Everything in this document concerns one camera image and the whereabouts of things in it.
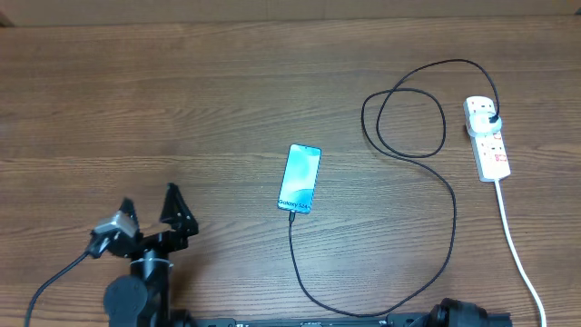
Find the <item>blue phone screen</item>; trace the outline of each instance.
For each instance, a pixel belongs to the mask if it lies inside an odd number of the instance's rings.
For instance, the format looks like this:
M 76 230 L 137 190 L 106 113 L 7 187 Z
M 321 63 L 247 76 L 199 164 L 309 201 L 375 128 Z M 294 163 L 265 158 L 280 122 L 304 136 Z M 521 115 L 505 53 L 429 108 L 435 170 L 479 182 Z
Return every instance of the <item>blue phone screen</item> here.
M 279 208 L 297 213 L 310 213 L 319 171 L 321 150 L 293 144 L 282 178 Z

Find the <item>power strip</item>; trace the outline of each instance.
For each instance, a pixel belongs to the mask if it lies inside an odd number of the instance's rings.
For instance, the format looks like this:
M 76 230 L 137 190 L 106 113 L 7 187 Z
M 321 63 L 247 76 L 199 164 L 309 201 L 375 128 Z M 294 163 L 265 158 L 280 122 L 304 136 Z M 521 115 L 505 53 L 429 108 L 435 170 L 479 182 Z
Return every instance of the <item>power strip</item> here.
M 482 182 L 494 182 L 495 188 L 497 189 L 498 208 L 502 219 L 502 227 L 507 237 L 508 248 L 510 248 L 512 256 L 515 259 L 518 272 L 537 303 L 540 325 L 541 327 L 546 327 L 547 317 L 545 316 L 545 308 L 537 291 L 535 291 L 535 287 L 533 287 L 533 284 L 525 273 L 525 269 L 518 258 L 517 249 L 512 242 L 510 230 L 508 229 L 507 213 L 505 212 L 505 204 L 502 198 L 500 180 L 510 175 L 510 167 L 508 166 L 507 149 L 505 148 L 504 142 L 502 141 L 502 134 L 500 133 L 500 127 L 502 126 L 501 120 L 498 118 L 496 123 L 490 123 L 488 121 L 488 117 L 494 112 L 494 102 L 485 96 L 470 96 L 464 102 L 466 127 L 472 142 L 478 176 Z
M 470 96 L 464 102 L 464 114 L 466 115 L 466 127 L 470 132 L 475 116 L 485 116 L 494 113 L 494 102 L 484 96 Z M 507 149 L 502 141 L 500 131 L 489 133 L 470 133 L 472 150 L 478 176 L 482 182 L 494 182 L 510 175 L 508 166 Z

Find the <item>black cable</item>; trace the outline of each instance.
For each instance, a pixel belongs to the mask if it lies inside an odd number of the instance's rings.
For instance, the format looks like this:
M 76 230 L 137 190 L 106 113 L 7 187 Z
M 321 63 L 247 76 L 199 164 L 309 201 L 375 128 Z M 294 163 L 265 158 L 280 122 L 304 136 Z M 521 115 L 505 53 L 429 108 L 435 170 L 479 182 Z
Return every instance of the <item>black cable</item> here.
M 69 265 L 67 265 L 58 274 L 56 274 L 55 276 L 51 277 L 41 287 L 38 288 L 38 290 L 36 291 L 36 293 L 33 296 L 33 299 L 30 300 L 30 304 L 28 304 L 28 309 L 26 310 L 26 316 L 25 316 L 25 327 L 28 327 L 30 325 L 30 318 L 32 317 L 32 314 L 33 314 L 34 304 L 36 303 L 36 300 L 38 300 L 38 297 L 40 296 L 40 294 L 43 293 L 44 289 L 46 289 L 50 284 L 52 284 L 54 281 L 56 281 L 57 279 L 59 279 L 61 276 L 63 276 L 64 274 L 68 273 L 77 264 L 79 264 L 82 260 L 84 260 L 84 258 L 86 258 L 87 255 L 89 255 L 88 252 L 84 252 L 83 254 L 81 254 L 81 256 L 79 256 L 78 258 L 76 258 L 72 263 L 70 263 Z
M 385 311 L 382 312 L 376 312 L 376 313 L 353 313 L 353 312 L 346 312 L 343 310 L 339 310 L 339 309 L 335 309 L 333 307 L 330 307 L 329 305 L 326 305 L 322 302 L 319 302 L 317 299 L 315 299 L 314 297 L 312 297 L 312 295 L 309 294 L 309 292 L 307 291 L 307 289 L 305 288 L 305 286 L 302 284 L 302 279 L 300 278 L 300 273 L 299 273 L 299 268 L 297 267 L 297 262 L 295 260 L 294 257 L 294 251 L 292 249 L 292 223 L 294 222 L 294 216 L 295 213 L 291 212 L 290 216 L 289 216 L 289 244 L 290 244 L 290 256 L 292 257 L 292 264 L 294 265 L 294 272 L 297 275 L 297 280 L 299 281 L 299 285 L 300 288 L 302 289 L 302 291 L 305 293 L 305 295 L 313 302 L 315 302 L 317 305 L 319 305 L 321 308 L 327 309 L 329 311 L 332 312 L 336 312 L 336 313 L 340 313 L 340 314 L 344 314 L 344 315 L 348 315 L 348 316 L 352 316 L 352 317 L 358 317 L 358 318 L 365 318 L 365 317 L 375 317 L 375 316 L 380 316 L 380 315 L 384 315 L 387 314 L 389 312 L 392 312 L 394 309 L 398 308 L 400 305 L 402 305 L 403 303 L 407 302 L 409 299 L 413 298 L 414 296 L 418 295 L 420 292 L 424 291 L 425 289 L 427 289 L 434 281 L 437 280 L 437 278 L 442 274 L 442 272 L 444 272 L 444 269 L 446 269 L 446 266 L 448 265 L 448 262 L 450 260 L 450 256 L 452 254 L 452 249 L 454 247 L 454 238 L 456 236 L 456 220 L 458 218 L 457 215 L 457 206 L 456 206 L 456 195 L 454 194 L 454 190 L 452 189 L 452 186 L 450 186 L 450 184 L 446 181 L 446 179 L 444 179 L 444 177 L 442 177 L 439 173 L 436 173 L 436 171 L 434 171 L 433 169 L 431 169 L 430 167 L 426 166 L 423 163 L 419 163 L 415 160 L 409 159 L 409 158 L 428 158 L 432 155 L 437 154 L 442 147 L 444 146 L 444 143 L 446 142 L 446 117 L 444 116 L 444 111 L 442 110 L 442 106 L 439 103 L 438 99 L 436 99 L 436 97 L 434 97 L 434 95 L 426 92 L 426 91 L 422 91 L 419 89 L 415 89 L 415 88 L 398 88 L 400 85 L 402 85 L 405 80 L 410 77 L 411 75 L 413 75 L 414 73 L 416 73 L 417 71 L 420 71 L 422 69 L 437 65 L 437 64 L 445 64 L 445 63 L 467 63 L 467 64 L 472 64 L 475 67 L 477 67 L 478 69 L 480 69 L 480 71 L 487 77 L 488 81 L 490 82 L 490 85 L 492 86 L 492 90 L 494 91 L 494 96 L 496 98 L 497 101 L 497 111 L 496 114 L 492 117 L 490 117 L 490 122 L 494 123 L 497 119 L 498 119 L 498 115 L 500 113 L 500 102 L 498 101 L 498 92 L 497 92 L 497 88 L 494 85 L 494 83 L 492 82 L 492 78 L 490 78 L 490 76 L 488 75 L 488 73 L 486 72 L 486 70 L 484 70 L 484 68 L 482 66 L 480 66 L 479 64 L 476 64 L 472 61 L 466 60 L 466 59 L 449 59 L 449 60 L 444 60 L 444 61 L 439 61 L 436 63 L 432 63 L 432 64 L 426 64 L 424 66 L 421 66 L 420 68 L 414 69 L 413 71 L 409 72 L 408 74 L 406 74 L 403 78 L 401 78 L 394 86 L 392 89 L 389 90 L 385 90 L 385 91 L 381 91 L 381 92 L 377 92 L 375 94 L 372 94 L 370 96 L 367 97 L 367 99 L 365 99 L 365 101 L 363 102 L 363 106 L 361 106 L 361 128 L 363 130 L 363 134 L 365 134 L 365 137 L 367 138 L 367 140 L 369 141 L 369 143 L 377 150 L 379 151 L 381 154 L 384 154 L 390 158 L 394 158 L 397 160 L 401 160 L 407 163 L 411 163 L 411 164 L 415 164 L 417 166 L 420 166 L 424 169 L 426 169 L 427 171 L 429 171 L 430 173 L 433 173 L 444 185 L 446 185 L 446 187 L 448 188 L 448 191 L 450 192 L 450 196 L 452 198 L 452 206 L 454 208 L 454 216 L 452 218 L 452 234 L 450 237 L 450 246 L 448 248 L 448 254 L 446 255 L 446 259 L 444 260 L 444 263 L 442 264 L 441 268 L 438 270 L 438 272 L 436 272 L 436 274 L 434 275 L 434 277 L 432 277 L 432 279 L 430 279 L 428 282 L 426 282 L 426 284 L 424 284 L 422 287 L 420 287 L 417 291 L 413 292 L 411 295 L 409 295 L 408 297 L 406 297 L 405 299 L 401 300 L 400 302 L 398 302 L 397 304 L 393 305 L 392 307 L 388 308 Z M 414 93 L 419 93 L 419 94 L 424 94 L 428 97 L 430 97 L 432 100 L 434 100 L 434 102 L 436 103 L 436 105 L 438 106 L 438 109 L 440 111 L 440 114 L 442 116 L 442 141 L 440 142 L 438 148 L 429 154 L 404 154 L 400 151 L 395 150 L 393 147 L 389 146 L 387 144 L 387 142 L 385 142 L 385 140 L 383 139 L 383 137 L 381 136 L 381 132 L 379 131 L 379 120 L 381 119 L 381 114 L 383 113 L 383 109 L 385 108 L 385 105 L 387 103 L 387 101 L 389 100 L 389 98 L 391 97 L 391 95 L 394 92 L 414 92 Z M 388 94 L 385 98 L 385 100 L 383 101 L 383 104 L 381 105 L 380 109 L 379 109 L 379 113 L 378 113 L 378 118 L 377 118 L 377 122 L 375 124 L 375 130 L 376 133 L 378 135 L 379 140 L 381 141 L 381 143 L 388 149 L 391 151 L 391 153 L 388 153 L 384 150 L 382 150 L 381 148 L 379 148 L 375 143 L 373 143 L 373 141 L 371 141 L 371 137 L 369 136 L 369 133 L 367 131 L 367 128 L 365 126 L 365 105 L 367 104 L 367 102 L 372 99 L 375 96 L 381 95 L 381 94 Z

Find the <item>smartphone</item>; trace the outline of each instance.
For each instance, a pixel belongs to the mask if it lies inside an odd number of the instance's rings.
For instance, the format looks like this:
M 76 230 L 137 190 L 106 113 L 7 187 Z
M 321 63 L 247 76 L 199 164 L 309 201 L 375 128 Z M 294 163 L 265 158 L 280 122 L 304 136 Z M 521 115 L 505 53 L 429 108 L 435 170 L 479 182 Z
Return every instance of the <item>smartphone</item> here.
M 316 147 L 300 144 L 290 146 L 287 167 L 282 177 L 279 208 L 296 213 L 310 213 L 320 155 L 321 150 Z

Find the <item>tabletop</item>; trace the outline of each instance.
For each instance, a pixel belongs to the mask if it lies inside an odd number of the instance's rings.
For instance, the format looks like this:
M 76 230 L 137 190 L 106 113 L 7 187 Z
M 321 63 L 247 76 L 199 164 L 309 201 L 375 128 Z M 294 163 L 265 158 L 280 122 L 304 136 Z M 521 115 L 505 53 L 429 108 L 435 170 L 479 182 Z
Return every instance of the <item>tabletop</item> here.
M 343 310 L 390 307 L 442 264 L 452 203 L 433 175 L 369 146 L 360 108 L 449 58 L 482 64 L 497 85 L 517 250 L 549 325 L 578 326 L 580 39 L 574 16 L 0 29 L 0 326 L 22 325 L 34 291 L 124 196 L 145 233 L 159 230 L 168 182 L 200 223 L 171 256 L 173 307 L 200 318 L 339 317 L 304 296 L 292 269 L 276 204 L 290 144 L 323 151 L 312 212 L 293 228 L 305 286 Z M 493 95 L 486 78 L 446 64 L 405 86 L 444 108 L 444 148 L 420 161 L 456 192 L 458 229 L 447 269 L 396 312 L 451 297 L 537 325 L 465 128 L 464 100 Z M 369 104 L 372 126 L 379 104 Z M 380 130 L 396 149 L 425 154 L 442 125 L 427 97 L 395 94 Z M 81 263 L 44 292 L 32 325 L 106 326 L 104 289 L 128 264 Z

